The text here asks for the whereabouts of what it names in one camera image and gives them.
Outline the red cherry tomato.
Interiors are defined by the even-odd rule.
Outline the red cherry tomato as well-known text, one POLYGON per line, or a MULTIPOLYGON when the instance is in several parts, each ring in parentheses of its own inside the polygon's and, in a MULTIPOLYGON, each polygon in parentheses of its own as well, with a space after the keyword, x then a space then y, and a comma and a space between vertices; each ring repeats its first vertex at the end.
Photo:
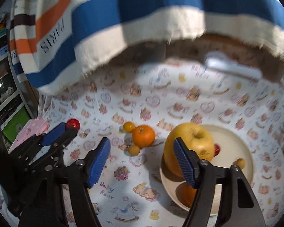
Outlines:
POLYGON ((77 120, 77 119, 69 119, 67 122, 66 122, 66 129, 70 129, 70 128, 75 128, 77 131, 80 130, 81 128, 81 125, 80 125, 80 122, 77 120))
POLYGON ((214 148, 215 148, 214 156, 217 156, 220 153, 221 148, 218 144, 214 144, 214 148))

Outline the small yellow tomato back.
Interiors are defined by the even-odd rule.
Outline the small yellow tomato back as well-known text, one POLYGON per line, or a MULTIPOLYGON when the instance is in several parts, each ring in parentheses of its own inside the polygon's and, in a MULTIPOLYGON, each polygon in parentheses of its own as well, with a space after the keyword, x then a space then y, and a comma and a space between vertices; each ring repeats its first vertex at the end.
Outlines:
POLYGON ((245 159, 239 158, 239 159, 237 159, 233 164, 236 165, 236 166, 238 166, 241 170, 243 170, 243 168, 244 168, 245 165, 246 165, 246 162, 245 162, 245 159))

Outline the orange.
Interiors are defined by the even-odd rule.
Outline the orange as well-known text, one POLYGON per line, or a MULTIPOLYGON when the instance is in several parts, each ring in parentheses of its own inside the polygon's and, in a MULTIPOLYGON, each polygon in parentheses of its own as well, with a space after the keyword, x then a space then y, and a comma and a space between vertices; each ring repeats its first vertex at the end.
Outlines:
POLYGON ((140 148, 151 146, 155 138, 155 131, 148 125, 137 126, 132 131, 132 142, 140 148))
POLYGON ((187 206, 189 207, 192 206, 196 192, 197 192, 197 189, 194 189, 188 183, 184 184, 183 190, 182 190, 182 196, 183 196, 183 201, 185 202, 187 206))

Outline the cream round plate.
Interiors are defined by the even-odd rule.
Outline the cream round plate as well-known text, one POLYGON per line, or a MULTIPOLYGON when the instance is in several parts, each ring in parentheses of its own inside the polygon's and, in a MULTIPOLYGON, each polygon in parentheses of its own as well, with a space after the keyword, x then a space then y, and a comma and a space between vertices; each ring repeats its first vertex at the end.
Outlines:
MULTIPOLYGON (((242 172, 246 180, 252 183, 254 175, 253 159, 243 140, 230 130, 219 126, 205 124, 203 127, 210 132, 214 142, 220 146, 220 153, 212 159, 211 163, 214 166, 230 168, 236 160, 244 159, 245 167, 242 172)), ((172 174, 163 159, 161 160, 160 175, 167 194, 176 205, 188 212, 190 207, 182 194, 182 189, 187 185, 186 181, 172 174)))

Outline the small yellow fruit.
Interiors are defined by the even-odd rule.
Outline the small yellow fruit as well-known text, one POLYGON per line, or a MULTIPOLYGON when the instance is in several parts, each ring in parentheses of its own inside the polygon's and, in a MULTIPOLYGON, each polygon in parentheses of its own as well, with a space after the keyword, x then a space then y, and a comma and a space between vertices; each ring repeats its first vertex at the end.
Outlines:
POLYGON ((136 126, 133 122, 125 122, 122 127, 125 133, 132 133, 135 128, 136 126))

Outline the large yellow pomelo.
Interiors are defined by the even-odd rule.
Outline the large yellow pomelo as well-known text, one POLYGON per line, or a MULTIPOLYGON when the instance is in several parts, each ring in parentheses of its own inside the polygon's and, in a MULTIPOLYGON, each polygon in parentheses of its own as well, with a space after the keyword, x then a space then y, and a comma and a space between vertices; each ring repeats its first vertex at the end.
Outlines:
POLYGON ((168 135, 163 158, 167 168, 178 177, 183 177, 177 162, 173 144, 176 138, 181 138, 189 150, 196 152, 200 159, 211 161, 215 154, 214 140, 204 127, 193 122, 185 122, 176 126, 168 135))

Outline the small tan longan fruit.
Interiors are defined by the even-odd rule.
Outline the small tan longan fruit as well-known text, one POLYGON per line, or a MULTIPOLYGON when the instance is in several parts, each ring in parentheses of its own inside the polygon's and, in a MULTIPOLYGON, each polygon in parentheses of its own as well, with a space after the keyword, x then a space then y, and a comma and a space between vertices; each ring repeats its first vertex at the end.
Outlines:
POLYGON ((130 156, 138 156, 140 153, 140 147, 136 145, 131 145, 128 147, 128 153, 130 156))

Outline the shelf with boxes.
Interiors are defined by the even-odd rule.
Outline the shelf with boxes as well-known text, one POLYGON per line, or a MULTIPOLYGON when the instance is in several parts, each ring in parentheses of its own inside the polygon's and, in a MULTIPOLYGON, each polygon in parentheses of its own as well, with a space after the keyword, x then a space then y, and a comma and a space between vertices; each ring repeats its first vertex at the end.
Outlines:
POLYGON ((7 15, 5 11, 0 13, 0 128, 11 145, 32 115, 12 69, 7 15))

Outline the baby bear patterned tablecloth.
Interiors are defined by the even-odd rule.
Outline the baby bear patterned tablecloth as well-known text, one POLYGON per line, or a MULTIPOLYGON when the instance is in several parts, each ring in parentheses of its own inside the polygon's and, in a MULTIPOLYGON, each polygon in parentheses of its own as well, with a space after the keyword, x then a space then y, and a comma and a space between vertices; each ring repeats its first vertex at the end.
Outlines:
POLYGON ((235 133, 253 159, 252 189, 267 226, 284 215, 284 66, 269 54, 197 40, 192 49, 169 45, 162 61, 136 59, 138 49, 54 96, 41 96, 38 115, 50 127, 78 119, 78 136, 68 145, 66 165, 83 158, 103 137, 111 154, 90 191, 102 226, 181 226, 186 212, 167 194, 159 167, 165 140, 179 124, 215 125, 235 133), (204 55, 220 51, 262 71, 260 80, 204 65, 204 55), (148 125, 154 143, 130 156, 132 133, 125 122, 148 125))

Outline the striped Paris cloth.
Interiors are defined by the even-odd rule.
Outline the striped Paris cloth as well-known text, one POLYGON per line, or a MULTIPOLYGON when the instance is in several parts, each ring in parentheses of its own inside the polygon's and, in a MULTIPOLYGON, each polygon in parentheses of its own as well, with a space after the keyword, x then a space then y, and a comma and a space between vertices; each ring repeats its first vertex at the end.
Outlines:
POLYGON ((20 82, 55 95, 132 45, 205 33, 284 61, 279 0, 13 0, 9 50, 20 82))

